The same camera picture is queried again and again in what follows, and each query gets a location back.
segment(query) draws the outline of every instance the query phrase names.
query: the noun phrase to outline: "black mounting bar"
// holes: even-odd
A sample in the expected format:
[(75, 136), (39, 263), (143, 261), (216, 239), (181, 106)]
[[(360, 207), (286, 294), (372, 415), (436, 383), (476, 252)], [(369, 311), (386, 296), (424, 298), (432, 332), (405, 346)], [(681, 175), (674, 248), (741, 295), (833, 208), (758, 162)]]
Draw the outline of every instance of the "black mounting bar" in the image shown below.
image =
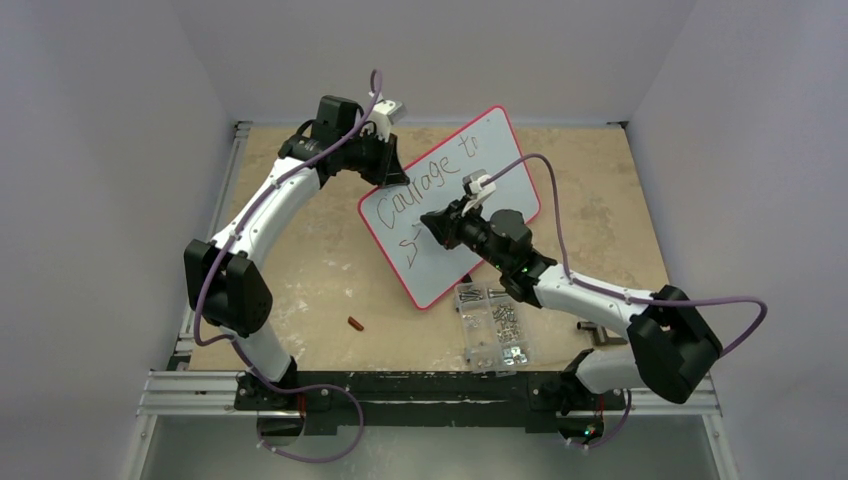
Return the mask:
[[(409, 427), (520, 427), (527, 433), (557, 432), (573, 410), (594, 411), (598, 395), (565, 372), (517, 372), (508, 376), (471, 372), (299, 371), (300, 385), (348, 389), (362, 404), (368, 425)], [(305, 395), (307, 435), (332, 435), (357, 425), (356, 409), (332, 390)], [(238, 379), (236, 410), (294, 410), (295, 398), (271, 392), (249, 374)], [(606, 410), (623, 410), (624, 398), (604, 394)], [(586, 424), (595, 420), (586, 418)]]

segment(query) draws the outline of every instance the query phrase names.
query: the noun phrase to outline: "plywood board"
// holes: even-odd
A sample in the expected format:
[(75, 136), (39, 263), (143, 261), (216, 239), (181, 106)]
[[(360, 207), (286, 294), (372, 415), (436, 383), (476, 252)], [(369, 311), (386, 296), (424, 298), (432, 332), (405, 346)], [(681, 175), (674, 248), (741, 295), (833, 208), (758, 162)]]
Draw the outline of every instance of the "plywood board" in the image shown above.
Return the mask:
[[(397, 129), (401, 163), (418, 158), (455, 130)], [(515, 131), (523, 152), (541, 152), (553, 162), (572, 268), (636, 288), (659, 288), (667, 282), (622, 130)], [(251, 130), (230, 217), (264, 180), (280, 144), (292, 133), (294, 129), (285, 128)], [(534, 161), (528, 168), (542, 202), (531, 224), (534, 245), (556, 258), (547, 171)], [(443, 298), (427, 311), (415, 308), (359, 218), (357, 201), (370, 189), (358, 175), (343, 172), (295, 216), (263, 270), (274, 295), (269, 321), (303, 369), (465, 369), (465, 342), (452, 299)], [(474, 273), (475, 280), (497, 278), (488, 265)], [(348, 326), (348, 316), (365, 331)], [(533, 324), (543, 362), (533, 368), (561, 368), (591, 346), (589, 334), (576, 330), (572, 315), (528, 307), (525, 316)], [(202, 332), (204, 337), (216, 333), (205, 323)], [(218, 344), (197, 349), (190, 368), (235, 370), (242, 365), (229, 345)]]

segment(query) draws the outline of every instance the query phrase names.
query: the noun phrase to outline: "white wall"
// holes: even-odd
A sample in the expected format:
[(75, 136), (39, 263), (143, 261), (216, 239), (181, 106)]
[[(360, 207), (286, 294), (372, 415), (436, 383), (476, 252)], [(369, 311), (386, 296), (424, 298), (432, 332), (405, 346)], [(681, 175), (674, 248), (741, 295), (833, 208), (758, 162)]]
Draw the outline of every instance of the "white wall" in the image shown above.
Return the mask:
[(0, 477), (116, 478), (231, 132), (166, 1), (0, 2)]
[(699, 0), (628, 128), (672, 280), (771, 306), (715, 369), (743, 478), (848, 470), (846, 45), (842, 0)]
[(694, 0), (173, 0), (227, 110), (301, 122), (380, 67), (410, 122), (630, 117)]

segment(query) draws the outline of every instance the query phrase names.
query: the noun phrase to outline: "plastic compartment box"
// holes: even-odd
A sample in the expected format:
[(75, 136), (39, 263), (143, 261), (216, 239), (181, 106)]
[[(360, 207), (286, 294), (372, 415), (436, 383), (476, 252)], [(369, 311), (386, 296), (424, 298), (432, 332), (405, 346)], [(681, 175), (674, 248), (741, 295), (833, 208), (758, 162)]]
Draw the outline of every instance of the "plastic compartment box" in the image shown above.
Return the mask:
[(532, 335), (522, 305), (494, 283), (461, 283), (454, 290), (472, 371), (508, 374), (532, 364)]

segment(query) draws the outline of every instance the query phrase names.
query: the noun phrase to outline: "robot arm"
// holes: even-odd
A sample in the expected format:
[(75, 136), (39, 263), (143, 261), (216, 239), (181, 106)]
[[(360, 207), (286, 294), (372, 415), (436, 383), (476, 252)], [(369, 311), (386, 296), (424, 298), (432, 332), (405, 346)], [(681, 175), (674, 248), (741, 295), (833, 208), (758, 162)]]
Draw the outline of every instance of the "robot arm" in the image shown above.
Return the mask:
[[(260, 274), (283, 229), (341, 170), (355, 171), (378, 187), (409, 183), (398, 160), (397, 136), (391, 133), (392, 125), (405, 110), (402, 103), (382, 98), (378, 98), (365, 122), (368, 127), (363, 127), (359, 135), (312, 168), (302, 167), (351, 131), (357, 112), (361, 111), (362, 107), (352, 100), (323, 97), (316, 118), (283, 143), (270, 174), (233, 222), (208, 243), (193, 240), (184, 253), (189, 303), (196, 310), (214, 259), (221, 253), (220, 248), (229, 245), (209, 286), (202, 314), (237, 342), (250, 362), (273, 382), (286, 383), (283, 377), (296, 373), (294, 359), (267, 323), (273, 299)], [(312, 130), (307, 136), (305, 131), (310, 124)], [(284, 175), (291, 176), (280, 183)], [(236, 225), (244, 218), (247, 221), (241, 233), (236, 234)]]
[[(492, 264), (516, 301), (572, 313), (630, 343), (630, 351), (584, 352), (572, 362), (564, 374), (578, 380), (583, 393), (647, 386), (670, 402), (684, 403), (719, 358), (721, 343), (694, 308), (637, 305), (629, 299), (687, 300), (686, 295), (670, 285), (659, 292), (631, 290), (566, 272), (533, 248), (533, 233), (520, 212), (498, 210), (489, 220), (481, 216), (480, 199), (492, 193), (486, 179), (482, 171), (469, 175), (463, 179), (463, 198), (421, 216), (436, 241), (446, 249), (465, 245)], [(624, 300), (581, 284), (603, 287)]]

